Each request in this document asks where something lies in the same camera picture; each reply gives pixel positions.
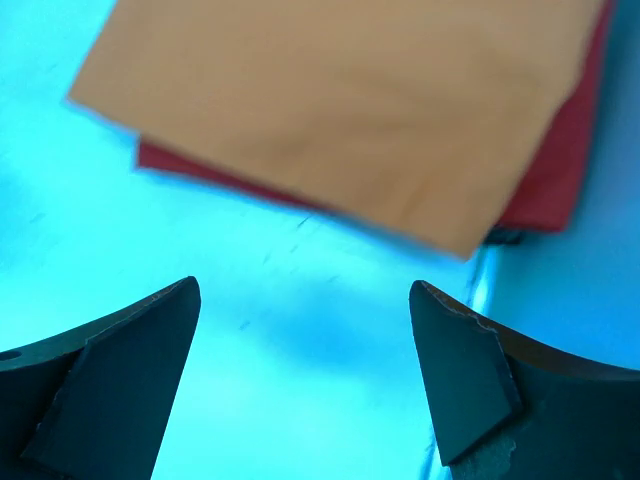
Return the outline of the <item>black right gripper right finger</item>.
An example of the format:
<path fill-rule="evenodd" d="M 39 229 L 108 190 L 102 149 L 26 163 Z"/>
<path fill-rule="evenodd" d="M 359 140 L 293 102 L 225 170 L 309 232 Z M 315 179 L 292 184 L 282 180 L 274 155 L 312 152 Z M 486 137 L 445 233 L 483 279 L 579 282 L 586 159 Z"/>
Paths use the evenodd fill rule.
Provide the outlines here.
<path fill-rule="evenodd" d="M 433 285 L 409 293 L 441 462 L 455 479 L 635 479 L 639 374 L 556 349 Z"/>

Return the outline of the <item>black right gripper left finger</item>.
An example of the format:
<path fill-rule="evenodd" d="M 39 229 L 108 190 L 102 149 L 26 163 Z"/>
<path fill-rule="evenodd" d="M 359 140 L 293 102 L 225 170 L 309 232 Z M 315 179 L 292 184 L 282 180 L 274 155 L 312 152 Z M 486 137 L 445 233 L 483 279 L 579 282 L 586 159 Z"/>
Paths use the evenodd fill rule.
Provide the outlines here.
<path fill-rule="evenodd" d="M 2 478 L 150 478 L 200 308 L 189 276 L 2 352 Z"/>

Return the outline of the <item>orange trousers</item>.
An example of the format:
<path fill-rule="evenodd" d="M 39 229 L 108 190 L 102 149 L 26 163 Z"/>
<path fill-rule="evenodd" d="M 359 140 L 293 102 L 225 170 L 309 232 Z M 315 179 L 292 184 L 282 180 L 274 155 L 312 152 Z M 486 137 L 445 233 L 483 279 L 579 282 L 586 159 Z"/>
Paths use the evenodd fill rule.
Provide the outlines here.
<path fill-rule="evenodd" d="M 599 1 L 120 1 L 69 97 L 466 258 L 574 90 Z"/>

